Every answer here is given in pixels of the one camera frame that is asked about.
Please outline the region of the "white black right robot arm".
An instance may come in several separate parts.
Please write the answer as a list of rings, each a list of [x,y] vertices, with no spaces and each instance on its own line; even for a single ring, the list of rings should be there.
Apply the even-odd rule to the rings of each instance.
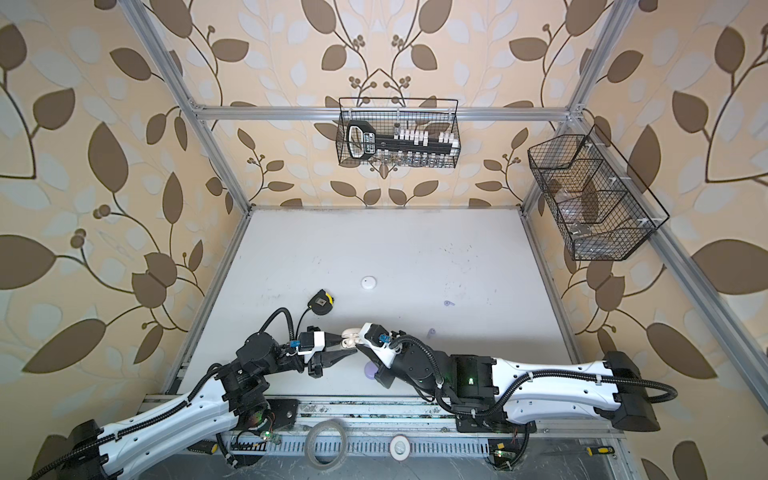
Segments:
[[[447,354],[411,335],[381,335],[359,345],[384,387],[400,380],[452,415],[461,431],[498,431],[545,419],[598,418],[620,431],[656,432],[657,404],[677,390],[644,379],[624,353],[574,365],[524,364],[490,356]]]

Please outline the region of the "grey tape roll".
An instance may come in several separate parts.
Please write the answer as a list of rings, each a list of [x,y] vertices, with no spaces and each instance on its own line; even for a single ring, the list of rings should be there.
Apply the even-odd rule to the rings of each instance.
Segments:
[[[304,457],[315,470],[338,469],[347,458],[348,436],[337,420],[326,420],[313,426],[304,441]]]

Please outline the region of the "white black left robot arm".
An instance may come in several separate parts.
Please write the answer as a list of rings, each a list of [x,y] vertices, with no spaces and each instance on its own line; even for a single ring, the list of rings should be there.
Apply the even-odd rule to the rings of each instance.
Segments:
[[[319,329],[289,334],[278,343],[264,328],[250,335],[226,364],[215,363],[190,392],[131,418],[75,427],[68,451],[36,467],[34,479],[133,479],[162,460],[203,440],[243,426],[267,410],[271,374],[309,370],[314,377],[351,355],[359,329],[341,334]]]

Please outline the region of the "black socket set rail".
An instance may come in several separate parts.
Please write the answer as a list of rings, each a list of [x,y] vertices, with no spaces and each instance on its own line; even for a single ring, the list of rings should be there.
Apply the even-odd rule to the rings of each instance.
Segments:
[[[355,160],[446,161],[457,158],[461,143],[453,132],[419,130],[402,126],[374,127],[364,120],[352,120],[342,130],[341,145]]]

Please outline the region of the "black yellow tape measure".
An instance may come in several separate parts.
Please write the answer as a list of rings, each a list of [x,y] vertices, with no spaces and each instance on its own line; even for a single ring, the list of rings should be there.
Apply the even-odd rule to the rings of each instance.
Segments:
[[[317,316],[327,315],[333,306],[334,298],[324,289],[320,289],[307,304],[307,308]]]

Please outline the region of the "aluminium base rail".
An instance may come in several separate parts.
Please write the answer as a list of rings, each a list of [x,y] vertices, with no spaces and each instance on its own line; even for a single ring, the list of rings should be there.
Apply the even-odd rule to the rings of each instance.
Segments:
[[[391,441],[401,435],[413,457],[482,458],[495,443],[521,445],[521,427],[493,431],[470,427],[438,406],[418,397],[301,396],[268,398],[277,417],[274,440],[258,434],[224,433],[226,448],[236,455],[301,456],[305,437],[317,424],[336,421],[347,435],[351,456],[388,456]]]

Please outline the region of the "yellow handled screwdriver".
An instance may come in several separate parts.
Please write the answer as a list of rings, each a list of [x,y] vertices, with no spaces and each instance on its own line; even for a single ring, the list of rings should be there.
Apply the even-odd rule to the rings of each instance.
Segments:
[[[581,446],[576,449],[570,449],[558,452],[558,455],[586,455],[590,457],[594,456],[606,456],[614,455],[615,449],[612,446]]]

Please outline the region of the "white earbud charging case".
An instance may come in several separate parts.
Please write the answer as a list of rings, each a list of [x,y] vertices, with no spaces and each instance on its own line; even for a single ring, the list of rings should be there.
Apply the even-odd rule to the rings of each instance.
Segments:
[[[377,280],[373,276],[365,276],[361,279],[360,285],[364,290],[373,290],[377,286]]]

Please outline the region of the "purple round disc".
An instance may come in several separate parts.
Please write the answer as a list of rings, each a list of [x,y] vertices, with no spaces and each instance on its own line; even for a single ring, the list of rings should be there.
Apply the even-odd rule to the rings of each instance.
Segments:
[[[373,362],[367,362],[364,366],[364,375],[370,380],[375,380],[378,370],[379,367],[376,364]]]

